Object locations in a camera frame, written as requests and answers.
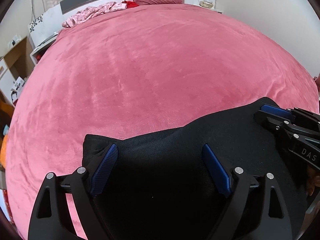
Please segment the black pants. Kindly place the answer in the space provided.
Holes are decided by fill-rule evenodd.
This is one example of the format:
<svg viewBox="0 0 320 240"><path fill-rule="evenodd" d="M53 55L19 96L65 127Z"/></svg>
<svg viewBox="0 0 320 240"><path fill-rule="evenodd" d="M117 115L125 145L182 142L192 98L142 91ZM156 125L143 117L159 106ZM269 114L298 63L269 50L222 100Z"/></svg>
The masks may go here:
<svg viewBox="0 0 320 240"><path fill-rule="evenodd" d="M272 173L298 236L310 202L309 165L285 149L274 132L254 119L262 105L279 107L264 97L248 105L205 115L180 127L119 140L88 134L82 165L101 156L109 144L117 161L97 208L113 239L213 239L228 206L219 193L202 148L248 174Z"/></svg>

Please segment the red cloth by pillow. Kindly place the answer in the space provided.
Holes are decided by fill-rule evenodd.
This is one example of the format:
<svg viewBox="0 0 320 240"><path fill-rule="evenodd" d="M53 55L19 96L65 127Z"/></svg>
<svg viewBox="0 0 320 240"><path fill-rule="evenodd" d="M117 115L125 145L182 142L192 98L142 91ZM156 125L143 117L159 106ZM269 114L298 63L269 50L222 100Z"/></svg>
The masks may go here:
<svg viewBox="0 0 320 240"><path fill-rule="evenodd" d="M122 4L126 5L126 9L130 9L130 8L135 8L138 7L139 5L134 2L134 1L122 1Z"/></svg>

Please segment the glass bedside lamp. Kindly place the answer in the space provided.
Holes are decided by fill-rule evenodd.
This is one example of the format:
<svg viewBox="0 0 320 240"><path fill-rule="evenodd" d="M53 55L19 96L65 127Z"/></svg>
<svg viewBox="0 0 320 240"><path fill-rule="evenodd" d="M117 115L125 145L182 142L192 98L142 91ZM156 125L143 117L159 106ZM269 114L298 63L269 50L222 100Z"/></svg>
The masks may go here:
<svg viewBox="0 0 320 240"><path fill-rule="evenodd" d="M215 0L200 0L200 6L207 9L214 9Z"/></svg>

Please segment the white appliance box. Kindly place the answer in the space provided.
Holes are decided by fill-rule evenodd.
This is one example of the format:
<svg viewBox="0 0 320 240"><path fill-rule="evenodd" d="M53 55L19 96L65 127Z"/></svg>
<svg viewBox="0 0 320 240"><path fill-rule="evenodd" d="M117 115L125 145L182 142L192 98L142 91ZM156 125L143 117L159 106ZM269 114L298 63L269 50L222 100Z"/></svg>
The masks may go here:
<svg viewBox="0 0 320 240"><path fill-rule="evenodd" d="M22 79L20 76L16 79L14 85L11 88L11 100L14 105L16 105L16 102L18 98L20 97L20 94L24 88L25 80Z"/></svg>

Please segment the white bedside table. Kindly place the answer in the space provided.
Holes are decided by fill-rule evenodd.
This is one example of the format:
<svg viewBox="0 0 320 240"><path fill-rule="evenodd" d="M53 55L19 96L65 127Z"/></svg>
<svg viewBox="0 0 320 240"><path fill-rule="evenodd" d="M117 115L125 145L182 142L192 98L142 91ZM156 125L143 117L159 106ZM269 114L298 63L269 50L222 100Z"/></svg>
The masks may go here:
<svg viewBox="0 0 320 240"><path fill-rule="evenodd" d="M53 33L50 37L45 39L40 45L38 45L31 53L30 58L34 65L37 65L40 59L43 57L44 53L48 48L55 42L58 32Z"/></svg>

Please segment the grey and white headboard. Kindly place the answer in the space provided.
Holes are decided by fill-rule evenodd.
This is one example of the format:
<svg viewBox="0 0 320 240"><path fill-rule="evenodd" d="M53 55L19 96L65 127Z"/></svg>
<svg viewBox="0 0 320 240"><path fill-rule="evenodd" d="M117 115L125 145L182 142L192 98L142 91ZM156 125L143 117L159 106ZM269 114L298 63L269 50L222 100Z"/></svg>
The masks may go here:
<svg viewBox="0 0 320 240"><path fill-rule="evenodd" d="M62 23L80 10L90 6L97 7L107 2L121 3L122 1L132 0L62 0L28 25L32 42L34 46L40 45L53 33L59 32L63 28ZM200 0L184 0L183 4L200 5Z"/></svg>

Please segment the pink floral crumpled garment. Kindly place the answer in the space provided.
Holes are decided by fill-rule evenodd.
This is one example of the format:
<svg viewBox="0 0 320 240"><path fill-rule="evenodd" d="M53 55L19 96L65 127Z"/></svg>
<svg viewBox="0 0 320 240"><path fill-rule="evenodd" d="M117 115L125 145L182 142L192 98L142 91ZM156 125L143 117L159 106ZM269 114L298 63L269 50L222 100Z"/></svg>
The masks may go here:
<svg viewBox="0 0 320 240"><path fill-rule="evenodd" d="M98 17L109 12L122 11L127 8L126 3L107 2L97 7L87 7L86 9L76 12L62 23L63 28L72 28L76 25L87 22L88 20Z"/></svg>

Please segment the white drawer cabinet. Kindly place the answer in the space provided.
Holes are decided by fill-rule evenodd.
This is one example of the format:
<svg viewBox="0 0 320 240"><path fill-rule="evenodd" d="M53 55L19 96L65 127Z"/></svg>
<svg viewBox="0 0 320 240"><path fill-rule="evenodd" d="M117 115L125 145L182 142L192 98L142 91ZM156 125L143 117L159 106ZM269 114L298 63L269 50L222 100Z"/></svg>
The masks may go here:
<svg viewBox="0 0 320 240"><path fill-rule="evenodd" d="M27 37L22 38L1 57L1 94L12 105L11 88L18 77L28 77L35 64L30 58L32 47Z"/></svg>

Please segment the pink velvet bed blanket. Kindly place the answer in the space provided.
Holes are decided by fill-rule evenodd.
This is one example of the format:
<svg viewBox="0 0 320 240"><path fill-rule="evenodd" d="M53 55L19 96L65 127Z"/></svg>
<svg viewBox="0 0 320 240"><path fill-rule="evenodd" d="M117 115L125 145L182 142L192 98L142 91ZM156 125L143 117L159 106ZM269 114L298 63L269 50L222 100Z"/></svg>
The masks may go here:
<svg viewBox="0 0 320 240"><path fill-rule="evenodd" d="M63 29L10 124L5 173L18 232L27 238L45 175L79 167L85 135L126 139L265 96L319 111L313 78L289 52L208 9L143 5Z"/></svg>

